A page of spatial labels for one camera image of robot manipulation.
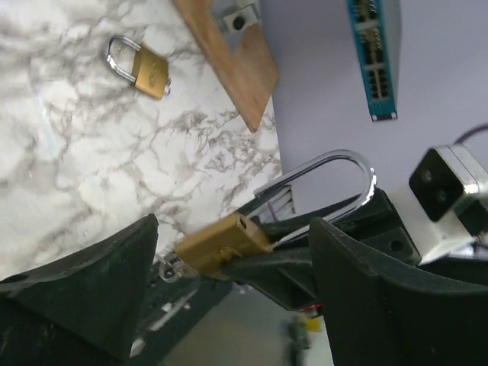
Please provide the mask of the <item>small padlock key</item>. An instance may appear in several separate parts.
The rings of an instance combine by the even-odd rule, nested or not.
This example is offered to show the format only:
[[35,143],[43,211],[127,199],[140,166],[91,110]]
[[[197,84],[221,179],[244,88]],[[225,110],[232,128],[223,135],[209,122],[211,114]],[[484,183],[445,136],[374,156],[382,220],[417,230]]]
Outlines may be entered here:
[[164,256],[157,255],[159,263],[159,277],[166,283],[175,283],[182,278],[197,278],[198,271],[194,270],[174,252]]

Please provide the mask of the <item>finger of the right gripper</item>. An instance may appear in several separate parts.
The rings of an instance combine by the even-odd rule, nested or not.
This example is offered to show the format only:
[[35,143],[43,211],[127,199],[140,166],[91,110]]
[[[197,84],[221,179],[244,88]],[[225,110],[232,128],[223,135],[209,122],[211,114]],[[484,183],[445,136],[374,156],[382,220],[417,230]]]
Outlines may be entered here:
[[233,259],[222,267],[222,273],[233,281],[252,286],[289,311],[303,310],[320,303],[307,247]]

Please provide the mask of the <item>small brass long-shackle padlock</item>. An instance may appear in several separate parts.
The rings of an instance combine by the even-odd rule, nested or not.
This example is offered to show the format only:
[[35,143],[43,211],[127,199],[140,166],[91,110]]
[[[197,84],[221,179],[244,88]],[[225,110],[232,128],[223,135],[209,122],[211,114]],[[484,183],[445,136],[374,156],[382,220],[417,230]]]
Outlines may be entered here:
[[[255,197],[286,188],[297,178],[336,160],[345,160],[359,167],[364,184],[359,195],[363,201],[366,201],[376,188],[376,172],[365,157],[347,149],[337,149],[317,156],[256,189]],[[285,236],[284,239],[272,242],[256,223],[243,214],[235,212],[186,236],[176,244],[175,254],[200,275],[226,280],[227,276],[222,273],[222,267],[227,262],[235,258],[270,254],[279,245],[307,232],[298,230]]]

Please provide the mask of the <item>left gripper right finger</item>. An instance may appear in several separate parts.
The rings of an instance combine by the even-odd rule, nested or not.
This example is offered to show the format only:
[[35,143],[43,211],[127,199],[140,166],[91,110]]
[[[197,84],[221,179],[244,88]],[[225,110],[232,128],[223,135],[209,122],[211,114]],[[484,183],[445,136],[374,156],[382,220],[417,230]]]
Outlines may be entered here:
[[425,268],[366,246],[322,219],[309,247],[336,365],[485,365],[487,263]]

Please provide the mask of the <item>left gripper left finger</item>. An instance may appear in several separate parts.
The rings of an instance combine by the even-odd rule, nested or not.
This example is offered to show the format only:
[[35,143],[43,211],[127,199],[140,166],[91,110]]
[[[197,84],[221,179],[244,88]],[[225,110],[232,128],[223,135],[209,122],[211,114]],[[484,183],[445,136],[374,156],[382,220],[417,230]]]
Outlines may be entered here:
[[128,360],[158,238],[152,214],[83,250],[1,282],[3,365]]

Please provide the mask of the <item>large brass padlock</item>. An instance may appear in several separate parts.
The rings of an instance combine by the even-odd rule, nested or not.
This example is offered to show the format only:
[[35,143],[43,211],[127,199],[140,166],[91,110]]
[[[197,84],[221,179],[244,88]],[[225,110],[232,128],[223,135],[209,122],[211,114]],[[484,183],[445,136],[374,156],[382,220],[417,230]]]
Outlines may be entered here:
[[[111,55],[111,46],[116,42],[123,43],[135,52],[131,72],[120,67]],[[103,54],[109,68],[139,91],[159,100],[170,95],[172,80],[169,76],[169,62],[152,49],[123,35],[114,35],[104,46]]]

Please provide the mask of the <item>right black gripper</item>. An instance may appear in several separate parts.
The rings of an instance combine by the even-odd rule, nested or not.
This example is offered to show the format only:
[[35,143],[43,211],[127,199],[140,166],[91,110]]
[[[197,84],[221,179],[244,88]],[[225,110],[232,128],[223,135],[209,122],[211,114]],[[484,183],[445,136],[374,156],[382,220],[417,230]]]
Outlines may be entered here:
[[359,194],[336,204],[293,215],[291,190],[280,188],[260,194],[238,209],[277,242],[298,230],[308,231],[313,218],[342,223],[342,231],[366,246],[408,265],[417,265],[420,255],[387,194],[379,188],[363,201]]

